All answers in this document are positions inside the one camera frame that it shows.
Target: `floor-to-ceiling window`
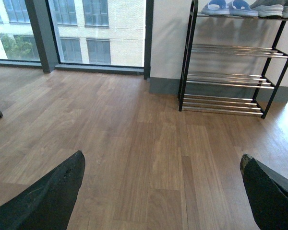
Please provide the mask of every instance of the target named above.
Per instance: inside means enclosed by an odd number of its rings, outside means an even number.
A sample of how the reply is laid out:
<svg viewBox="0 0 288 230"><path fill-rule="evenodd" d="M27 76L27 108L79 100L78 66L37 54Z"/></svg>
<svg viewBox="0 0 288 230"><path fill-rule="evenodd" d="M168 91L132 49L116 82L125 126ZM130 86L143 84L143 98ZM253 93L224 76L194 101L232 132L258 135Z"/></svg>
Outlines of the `floor-to-ceiling window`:
<svg viewBox="0 0 288 230"><path fill-rule="evenodd" d="M0 0L0 59L39 61L24 0Z"/></svg>
<svg viewBox="0 0 288 230"><path fill-rule="evenodd" d="M145 0L48 1L61 63L144 66Z"/></svg>

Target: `tree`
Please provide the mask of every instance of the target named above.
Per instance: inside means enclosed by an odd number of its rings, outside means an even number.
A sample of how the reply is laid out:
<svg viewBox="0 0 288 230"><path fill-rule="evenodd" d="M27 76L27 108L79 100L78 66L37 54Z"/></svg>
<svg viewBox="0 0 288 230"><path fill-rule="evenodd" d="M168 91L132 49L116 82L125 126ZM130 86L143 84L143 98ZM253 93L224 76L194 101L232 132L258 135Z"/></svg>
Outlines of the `tree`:
<svg viewBox="0 0 288 230"><path fill-rule="evenodd" d="M32 44L24 40L23 36L15 38L8 34L0 34L1 42L8 59L24 60L30 59Z"/></svg>

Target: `slipper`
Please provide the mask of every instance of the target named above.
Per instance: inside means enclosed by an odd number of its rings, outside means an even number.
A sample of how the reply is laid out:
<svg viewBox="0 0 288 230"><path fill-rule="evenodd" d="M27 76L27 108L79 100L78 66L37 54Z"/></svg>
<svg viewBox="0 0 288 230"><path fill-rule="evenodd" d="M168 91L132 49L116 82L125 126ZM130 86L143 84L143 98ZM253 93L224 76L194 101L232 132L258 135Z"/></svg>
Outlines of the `slipper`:
<svg viewBox="0 0 288 230"><path fill-rule="evenodd" d="M225 0L211 0L204 6L202 13L208 15L229 15L229 9Z"/></svg>
<svg viewBox="0 0 288 230"><path fill-rule="evenodd" d="M250 9L250 5L244 0L233 0L228 3L229 14L242 17L258 17L258 12Z"/></svg>

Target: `black metal frame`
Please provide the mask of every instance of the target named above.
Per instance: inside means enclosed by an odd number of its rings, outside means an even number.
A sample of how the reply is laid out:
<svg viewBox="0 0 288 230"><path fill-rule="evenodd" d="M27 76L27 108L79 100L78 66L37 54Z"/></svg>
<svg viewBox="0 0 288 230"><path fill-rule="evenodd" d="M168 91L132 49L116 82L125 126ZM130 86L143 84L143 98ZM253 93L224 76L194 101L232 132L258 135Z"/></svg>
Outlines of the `black metal frame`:
<svg viewBox="0 0 288 230"><path fill-rule="evenodd" d="M186 39L186 44L185 44L185 51L184 51L184 57L183 57L183 65L182 65L182 71L181 71L181 78L180 78L180 85L179 85L179 91L178 91L178 101L179 101L179 111L182 111L183 108L183 101L184 101L184 95L185 95L185 88L186 88L186 84L187 84L187 76L188 76L188 71L189 71L189 63L190 63L190 58L191 58L191 51L192 51L192 43L193 43L193 36L194 36L194 31L195 31L195 25L196 25L196 17L197 17L197 9L198 8L198 1L197 0L192 0L191 3L191 10L190 10L190 16L189 16L189 24L188 24L188 32L187 32L187 39ZM274 100L274 97L277 93L277 90L282 82L282 79L284 78L284 75L287 71L288 68L288 54L286 54L285 52L280 51L279 49L277 49L277 44L280 40L280 37L282 35L282 32L284 30L284 27L286 25L286 21L288 21L288 19L281 19L281 24L280 27L278 29L278 32L276 34L275 40L273 42L272 45L272 50L276 50L277 52L281 53L284 55L285 58L287 58L286 63L283 67L283 70L277 80L277 83L274 85L272 84L272 86L274 87L272 95L269 99L269 102L266 106L265 109L263 109L259 103L257 102L257 96L260 90L260 87L258 87L252 97L252 103L256 103L258 109L260 109L261 111L261 118L265 119L271 104ZM265 76L266 72L268 70L268 67L270 65L272 57L268 57L266 60L266 63L264 65L263 71L261 73L261 79L266 80L268 82L269 79ZM263 81L259 81L258 82L258 86L261 85Z"/></svg>
<svg viewBox="0 0 288 230"><path fill-rule="evenodd" d="M273 48L273 49L277 49L277 44L278 44L279 39L280 39L280 37L281 37L281 35L282 35L282 32L283 32L283 30L284 30L284 28L285 28L285 25L286 25L286 21L282 21L281 24L280 24L280 26L279 26L278 32L277 32L277 34L276 34L275 40L274 40L274 42L273 42L273 44L272 44L272 48ZM264 65L264 69L263 69L263 71L262 71L262 76L265 76L265 74L266 74L266 72L267 72L267 70L268 70L268 68L269 68L270 62L271 62L271 58L269 57L269 58L267 59L265 65ZM286 61L285 65L284 65L284 68L283 68L283 70L282 70L282 72L281 72L281 74L280 74L280 76L279 76L279 78L278 78L278 81L277 81L277 83L276 83L276 85L275 85L275 88L274 88L274 90L273 90L273 92L272 92L272 95L271 95L271 97L270 97L270 100L269 100L266 108L265 108L264 110L261 108L261 111L263 112L263 115L261 116L262 119L265 119L265 117L267 116L267 113L268 113L268 111L269 111L269 109L270 109L270 107L271 107L271 104L272 104L272 102L273 102L273 100L274 100L274 98L275 98L275 95L276 95L277 90L278 90L278 88L279 88L279 86L280 86L280 83L282 82L282 80L283 80L283 78L284 78L284 75L285 75L285 73L286 73L286 71L287 71L287 68L288 68L288 58L287 58L287 61ZM259 103L256 101L256 98L257 98L257 96L258 96L258 93L259 93L259 89L256 89L256 90L255 90L255 93L254 93L254 95L253 95L253 100L254 100L254 102L256 102L257 104L259 104Z"/></svg>
<svg viewBox="0 0 288 230"><path fill-rule="evenodd" d="M20 68L37 68L41 69L42 64L39 61L21 61L21 60L4 60L0 59L2 67L20 67Z"/></svg>
<svg viewBox="0 0 288 230"><path fill-rule="evenodd" d="M144 80L150 78L150 62L153 40L154 0L146 0L145 16L145 48L144 48Z"/></svg>
<svg viewBox="0 0 288 230"><path fill-rule="evenodd" d="M192 43L196 25L196 18L198 12L198 0L192 0L190 15L189 15L189 23L188 23L188 32L186 38L186 44L184 47L184 55L183 55L183 63L181 70L181 77L178 89L178 101L179 101L179 111L182 111L183 98L187 85L187 76L189 71L189 64L192 52Z"/></svg>

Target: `gray baseboard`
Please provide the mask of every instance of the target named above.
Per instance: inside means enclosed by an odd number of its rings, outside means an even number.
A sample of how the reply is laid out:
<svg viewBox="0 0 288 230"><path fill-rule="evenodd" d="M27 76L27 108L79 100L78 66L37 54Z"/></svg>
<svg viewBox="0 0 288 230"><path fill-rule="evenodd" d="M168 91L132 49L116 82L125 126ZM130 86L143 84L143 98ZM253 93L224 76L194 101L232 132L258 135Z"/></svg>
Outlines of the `gray baseboard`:
<svg viewBox="0 0 288 230"><path fill-rule="evenodd" d="M149 92L161 94L177 94L179 81L179 79L150 78ZM252 98L254 89L192 84L188 85L186 88L186 93L219 97ZM267 102L269 101L271 94L272 90L260 89L257 100ZM288 101L288 87L279 87L274 101L286 103Z"/></svg>

